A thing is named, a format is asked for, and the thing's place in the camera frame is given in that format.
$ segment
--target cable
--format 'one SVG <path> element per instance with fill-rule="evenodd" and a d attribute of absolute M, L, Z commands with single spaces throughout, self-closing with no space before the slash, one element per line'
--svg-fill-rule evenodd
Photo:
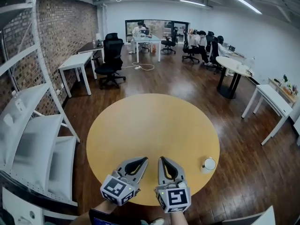
<path fill-rule="evenodd" d="M 150 66 L 153 66 L 153 68 L 151 68 L 151 69 L 144 69 L 141 65 L 150 65 Z M 135 67 L 138 67 L 138 66 L 140 66 L 141 69 L 145 70 L 145 71 L 151 71 L 151 70 L 153 70 L 155 68 L 154 65 L 152 65 L 152 64 L 142 64 L 142 63 L 137 63 L 137 62 L 133 62 L 132 66 L 122 67 L 122 68 L 135 68 Z"/>

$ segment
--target ceiling light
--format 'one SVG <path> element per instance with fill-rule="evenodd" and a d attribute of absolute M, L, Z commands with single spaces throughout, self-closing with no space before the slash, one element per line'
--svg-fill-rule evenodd
<path fill-rule="evenodd" d="M 260 11 L 258 11 L 255 7 L 253 7 L 252 5 L 250 5 L 249 3 L 247 3 L 246 1 L 244 1 L 244 0 L 237 0 L 237 1 L 240 1 L 241 3 L 245 4 L 247 7 L 251 8 L 256 13 L 262 14 Z"/>
<path fill-rule="evenodd" d="M 191 2 L 191 1 L 186 1 L 186 0 L 180 0 L 180 2 L 188 2 L 188 3 L 192 3 L 192 4 L 196 4 L 196 5 L 200 5 L 200 6 L 205 6 L 204 4 L 201 4 L 201 3 L 197 3 L 197 2 Z"/>

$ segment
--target person's shoe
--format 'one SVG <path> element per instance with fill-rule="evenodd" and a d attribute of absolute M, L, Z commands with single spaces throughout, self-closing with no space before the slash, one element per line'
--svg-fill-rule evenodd
<path fill-rule="evenodd" d="M 155 219 L 152 223 L 150 223 L 150 225 L 163 225 L 165 222 L 165 220 L 163 218 L 158 218 Z"/>

